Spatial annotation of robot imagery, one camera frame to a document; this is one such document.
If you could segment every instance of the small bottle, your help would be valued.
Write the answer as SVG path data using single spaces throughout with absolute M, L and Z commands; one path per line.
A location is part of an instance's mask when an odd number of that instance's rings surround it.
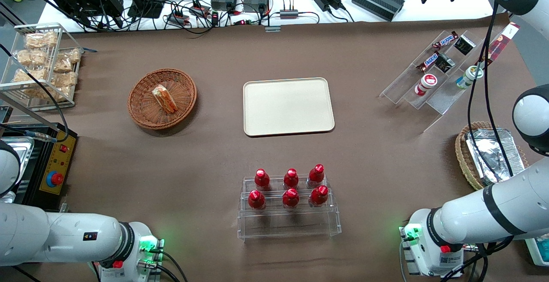
M 465 90 L 473 84 L 473 81 L 475 80 L 475 74 L 477 74 L 477 66 L 472 65 L 468 69 L 466 69 L 465 73 L 463 73 L 463 76 L 455 81 L 455 84 L 458 88 Z M 482 78 L 483 76 L 484 71 L 482 71 L 482 69 L 479 69 L 477 80 Z
M 314 188 L 309 195 L 309 206 L 322 206 L 328 200 L 328 187 L 325 185 Z
M 288 172 L 284 175 L 284 189 L 298 188 L 298 183 L 298 172 L 293 168 L 288 169 Z
M 265 209 L 265 196 L 261 192 L 253 190 L 247 198 L 247 204 L 255 210 Z
M 424 96 L 427 90 L 437 85 L 437 77 L 433 74 L 426 73 L 421 77 L 419 84 L 414 88 L 414 92 L 418 96 Z
M 282 194 L 282 204 L 284 208 L 291 209 L 296 208 L 299 203 L 299 194 L 294 188 L 288 189 L 284 194 Z
M 255 188 L 257 188 L 258 191 L 267 192 L 271 190 L 271 179 L 264 169 L 257 169 L 255 172 L 255 179 L 253 180 L 255 181 Z
M 318 164 L 309 171 L 307 188 L 316 188 L 320 185 L 322 180 L 324 180 L 324 166 L 322 164 Z

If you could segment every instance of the black box with grille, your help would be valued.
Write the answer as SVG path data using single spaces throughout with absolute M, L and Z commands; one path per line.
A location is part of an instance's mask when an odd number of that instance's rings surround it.
M 364 8 L 387 21 L 392 21 L 397 12 L 402 9 L 404 0 L 352 0 L 353 3 Z

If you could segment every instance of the yellow control panel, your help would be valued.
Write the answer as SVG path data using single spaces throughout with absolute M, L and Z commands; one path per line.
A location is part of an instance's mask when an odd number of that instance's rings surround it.
M 57 138 L 62 139 L 63 137 L 65 137 L 65 133 L 59 131 Z M 61 188 L 65 183 L 65 177 L 75 145 L 76 139 L 71 135 L 62 143 L 53 144 L 48 164 L 45 167 L 45 173 L 40 182 L 40 191 L 56 195 L 61 194 Z

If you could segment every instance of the red button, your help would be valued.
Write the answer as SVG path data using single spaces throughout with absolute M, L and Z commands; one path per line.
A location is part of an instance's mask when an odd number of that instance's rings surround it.
M 442 247 L 440 247 L 440 251 L 441 251 L 442 253 L 450 253 L 450 252 L 452 252 L 452 250 L 449 248 L 449 246 L 442 246 Z
M 51 176 L 51 182 L 55 185 L 60 185 L 63 183 L 63 175 L 56 173 Z

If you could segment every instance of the white table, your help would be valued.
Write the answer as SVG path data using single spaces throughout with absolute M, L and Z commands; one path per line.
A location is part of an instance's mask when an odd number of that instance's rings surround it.
M 355 21 L 367 21 L 367 22 L 377 22 L 383 21 L 383 19 L 367 12 L 366 10 L 355 6 L 351 0 L 342 0 L 347 10 L 351 13 Z M 277 12 L 282 9 L 282 0 L 274 0 L 272 3 L 272 12 Z M 293 3 L 294 8 L 300 12 L 316 12 L 320 15 L 321 23 L 331 23 L 331 22 L 342 22 L 333 18 L 328 12 L 321 12 L 318 6 L 314 3 L 313 0 L 295 0 Z M 131 6 L 131 0 L 124 0 L 124 6 Z M 162 15 L 170 14 L 171 9 L 169 4 L 165 4 Z M 349 18 L 348 15 L 343 10 L 334 10 L 333 13 L 336 16 Z M 450 20 L 450 19 L 474 19 L 482 18 L 492 14 L 492 6 L 488 0 L 455 0 L 455 2 L 450 2 L 450 0 L 427 0 L 425 4 L 421 3 L 421 0 L 406 0 L 402 10 L 395 16 L 393 21 L 421 21 L 421 20 Z M 233 22 L 242 19 L 257 20 L 255 13 L 241 14 L 238 16 L 231 16 Z M 271 25 L 280 25 L 280 24 L 306 24 L 306 23 L 315 23 L 316 16 L 310 14 L 310 16 L 300 16 L 294 20 L 281 20 L 280 18 L 271 18 Z M 194 17 L 191 17 L 191 23 L 193 27 L 196 25 Z M 69 32 L 82 32 L 82 28 L 76 24 L 73 20 L 66 18 L 59 11 L 55 10 L 52 6 L 47 4 L 42 12 L 39 23 L 47 22 L 59 22 L 67 29 Z M 155 23 L 158 28 L 164 27 L 164 22 L 162 19 L 155 20 Z M 225 18 L 222 19 L 221 24 L 225 24 Z M 137 24 L 131 26 L 131 30 L 135 30 Z M 153 30 L 153 20 L 143 18 L 139 24 L 139 30 Z

